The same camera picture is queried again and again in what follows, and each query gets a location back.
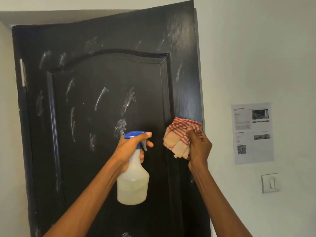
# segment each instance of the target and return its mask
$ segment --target person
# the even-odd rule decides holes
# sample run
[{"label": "person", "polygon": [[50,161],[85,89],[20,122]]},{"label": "person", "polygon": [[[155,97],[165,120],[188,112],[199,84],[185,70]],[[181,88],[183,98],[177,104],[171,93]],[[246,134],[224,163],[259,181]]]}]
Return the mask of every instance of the person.
[{"label": "person", "polygon": [[[205,134],[200,140],[193,130],[187,129],[191,139],[189,170],[201,193],[217,237],[252,237],[219,190],[207,167],[207,158],[212,143]],[[116,150],[100,172],[69,207],[64,215],[50,228],[44,237],[84,237],[117,177],[128,168],[129,158],[140,141],[146,140],[148,147],[153,143],[147,132],[129,140],[121,138]],[[144,151],[140,154],[144,161]]]}]

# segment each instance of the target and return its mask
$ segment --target spray bottle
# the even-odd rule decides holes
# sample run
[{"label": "spray bottle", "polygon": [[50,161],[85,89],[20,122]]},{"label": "spray bottle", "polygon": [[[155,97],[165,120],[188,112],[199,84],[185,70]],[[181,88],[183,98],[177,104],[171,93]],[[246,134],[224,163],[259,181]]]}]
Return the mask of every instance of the spray bottle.
[{"label": "spray bottle", "polygon": [[[146,131],[131,131],[124,136],[130,139]],[[144,150],[147,151],[146,140],[142,141]],[[127,171],[117,178],[118,201],[122,204],[135,205],[145,201],[147,197],[149,174],[140,163],[140,143],[129,160]]]}]

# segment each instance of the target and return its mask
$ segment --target wooden door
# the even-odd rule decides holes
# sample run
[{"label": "wooden door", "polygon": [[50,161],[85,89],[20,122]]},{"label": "wooden door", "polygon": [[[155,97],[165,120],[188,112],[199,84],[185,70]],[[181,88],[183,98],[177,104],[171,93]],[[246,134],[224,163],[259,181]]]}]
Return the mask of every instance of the wooden door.
[{"label": "wooden door", "polygon": [[174,117],[202,122],[193,1],[15,26],[13,38],[32,234],[70,207],[122,134],[151,131],[146,201],[122,205],[114,185],[88,236],[210,236],[187,160],[162,144]]}]

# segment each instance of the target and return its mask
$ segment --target paper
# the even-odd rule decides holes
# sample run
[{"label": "paper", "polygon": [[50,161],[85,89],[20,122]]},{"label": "paper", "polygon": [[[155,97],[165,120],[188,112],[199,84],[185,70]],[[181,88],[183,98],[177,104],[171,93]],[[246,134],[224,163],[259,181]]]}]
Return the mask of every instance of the paper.
[{"label": "paper", "polygon": [[273,161],[271,103],[232,105],[235,165]]}]

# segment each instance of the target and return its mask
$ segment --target spray bottle trigger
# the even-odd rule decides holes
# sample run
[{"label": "spray bottle trigger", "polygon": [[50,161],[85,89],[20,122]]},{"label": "spray bottle trigger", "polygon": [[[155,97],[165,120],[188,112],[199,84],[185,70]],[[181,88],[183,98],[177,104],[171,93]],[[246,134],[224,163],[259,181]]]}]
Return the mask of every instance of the spray bottle trigger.
[{"label": "spray bottle trigger", "polygon": [[141,141],[141,143],[143,144],[144,150],[147,151],[146,140]]}]

